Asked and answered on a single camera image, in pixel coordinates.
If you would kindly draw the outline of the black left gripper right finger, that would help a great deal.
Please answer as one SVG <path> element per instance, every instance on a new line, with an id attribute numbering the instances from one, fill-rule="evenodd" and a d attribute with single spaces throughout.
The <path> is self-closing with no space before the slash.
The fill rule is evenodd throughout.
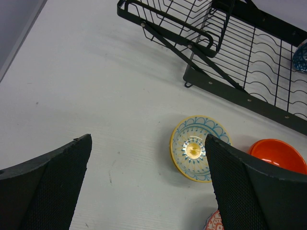
<path id="1" fill-rule="evenodd" d="M 206 156 L 226 230 L 305 230 L 307 177 L 208 134 Z"/>

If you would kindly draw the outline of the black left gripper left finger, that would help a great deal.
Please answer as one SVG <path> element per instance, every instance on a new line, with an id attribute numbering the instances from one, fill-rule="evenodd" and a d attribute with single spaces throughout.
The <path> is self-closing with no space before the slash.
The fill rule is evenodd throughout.
<path id="1" fill-rule="evenodd" d="M 92 137 L 85 134 L 0 171 L 2 230 L 67 230 L 74 215 Z"/>

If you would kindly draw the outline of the red patterned bowl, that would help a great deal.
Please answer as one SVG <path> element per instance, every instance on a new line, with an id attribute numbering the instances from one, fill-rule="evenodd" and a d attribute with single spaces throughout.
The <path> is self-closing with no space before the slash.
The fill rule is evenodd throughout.
<path id="1" fill-rule="evenodd" d="M 203 230 L 224 230 L 219 210 L 207 218 Z"/>

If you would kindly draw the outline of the orange bowl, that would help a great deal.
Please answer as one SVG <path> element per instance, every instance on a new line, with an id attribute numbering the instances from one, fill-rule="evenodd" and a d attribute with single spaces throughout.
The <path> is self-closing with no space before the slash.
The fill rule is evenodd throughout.
<path id="1" fill-rule="evenodd" d="M 248 154 L 280 168 L 307 174 L 304 158 L 294 147 L 281 140 L 259 140 L 249 148 Z"/>

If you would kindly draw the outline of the yellow checkered white bowl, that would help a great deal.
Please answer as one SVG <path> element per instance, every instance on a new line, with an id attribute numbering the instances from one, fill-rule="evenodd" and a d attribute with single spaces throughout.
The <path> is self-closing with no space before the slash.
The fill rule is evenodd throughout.
<path id="1" fill-rule="evenodd" d="M 203 115 L 186 117 L 180 121 L 170 138 L 170 155 L 175 167 L 195 182 L 212 181 L 205 149 L 208 134 L 232 145 L 232 140 L 221 123 Z"/>

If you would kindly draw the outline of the blue patterned bowl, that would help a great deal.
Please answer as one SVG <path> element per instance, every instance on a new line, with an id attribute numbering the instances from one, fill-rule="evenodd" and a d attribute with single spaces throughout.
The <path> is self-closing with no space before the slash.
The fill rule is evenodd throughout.
<path id="1" fill-rule="evenodd" d="M 307 39 L 305 39 L 293 54 L 292 64 L 300 72 L 307 72 Z"/>

